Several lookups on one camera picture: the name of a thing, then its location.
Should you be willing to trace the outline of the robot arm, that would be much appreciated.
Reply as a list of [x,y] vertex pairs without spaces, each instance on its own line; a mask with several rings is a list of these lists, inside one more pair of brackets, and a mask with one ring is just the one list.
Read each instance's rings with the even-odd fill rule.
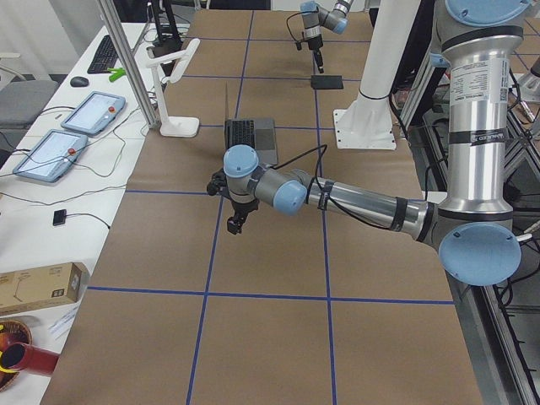
[[337,0],[331,10],[323,8],[316,1],[305,1],[300,5],[303,30],[300,39],[294,42],[298,50],[302,49],[303,43],[307,44],[313,54],[318,73],[324,73],[321,29],[342,34],[347,28],[348,13],[353,4],[354,0]]
[[438,1],[431,45],[451,70],[449,179],[445,199],[415,202],[371,192],[300,170],[280,173],[247,145],[224,154],[208,183],[230,200],[238,234],[259,203],[293,215],[302,204],[348,215],[381,230],[403,232],[433,247],[443,268],[465,284],[489,286],[521,262],[512,209],[504,200],[510,62],[523,39],[530,1]]

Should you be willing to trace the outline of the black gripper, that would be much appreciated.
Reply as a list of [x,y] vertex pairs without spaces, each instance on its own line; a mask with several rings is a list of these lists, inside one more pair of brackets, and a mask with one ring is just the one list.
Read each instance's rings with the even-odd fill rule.
[[318,73],[324,73],[324,62],[321,54],[321,48],[323,47],[323,40],[321,36],[315,36],[311,38],[304,38],[296,41],[296,49],[302,50],[302,45],[306,44],[310,51],[313,53],[313,57],[316,63]]
[[231,202],[234,215],[227,219],[227,230],[232,235],[240,234],[249,213],[258,210],[259,200],[257,198],[250,194],[239,195],[238,197],[233,194],[228,187],[228,181],[223,169],[211,175],[211,180],[207,184],[207,194],[209,196],[220,195]]

